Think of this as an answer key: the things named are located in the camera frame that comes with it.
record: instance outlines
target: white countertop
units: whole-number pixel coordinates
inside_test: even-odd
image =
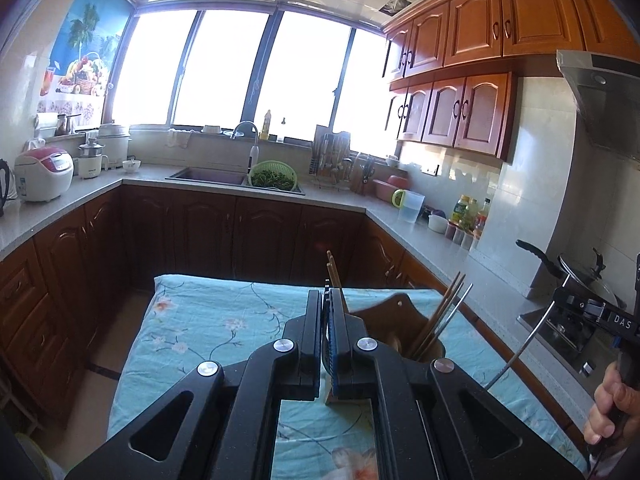
[[[516,318],[520,314],[546,305],[545,300],[524,298],[500,277],[469,257],[468,251],[431,231],[423,220],[418,220],[415,224],[398,221],[398,209],[377,198],[343,190],[320,189],[317,185],[304,181],[301,181],[301,185],[305,196],[299,196],[245,187],[165,179],[180,169],[177,166],[143,164],[134,174],[127,174],[122,169],[103,171],[98,177],[90,180],[74,177],[69,190],[49,203],[25,203],[19,200],[7,202],[4,206],[4,217],[0,218],[0,260],[69,211],[121,184],[210,190],[220,194],[263,196],[270,200],[365,212],[443,283],[449,283],[458,271],[465,273],[465,282],[474,284],[465,303],[513,351],[527,337],[527,331]],[[581,428],[593,400],[569,371],[536,340],[524,352],[521,360],[578,428]]]

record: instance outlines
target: poster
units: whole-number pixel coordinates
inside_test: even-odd
[[[74,0],[60,27],[40,88],[39,112],[100,125],[113,59],[133,11],[127,0]]]

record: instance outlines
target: plastic measuring cup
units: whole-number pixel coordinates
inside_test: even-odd
[[[420,214],[424,196],[407,189],[398,189],[391,197],[391,203],[400,209],[398,219],[410,224],[415,223]]]

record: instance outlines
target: floor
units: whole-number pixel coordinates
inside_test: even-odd
[[[97,365],[94,369],[109,377],[94,371],[85,372],[66,430],[51,426],[32,436],[66,471],[106,440],[111,403],[118,386],[116,377],[127,360],[150,298],[147,292],[135,291],[125,300],[103,343],[90,357],[92,364]]]

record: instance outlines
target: electric kettle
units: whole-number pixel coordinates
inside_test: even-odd
[[[9,165],[5,160],[0,158],[0,170],[4,170],[4,188],[0,183],[0,217],[4,215],[4,203],[9,196],[9,182],[11,180],[11,172],[9,171]]]

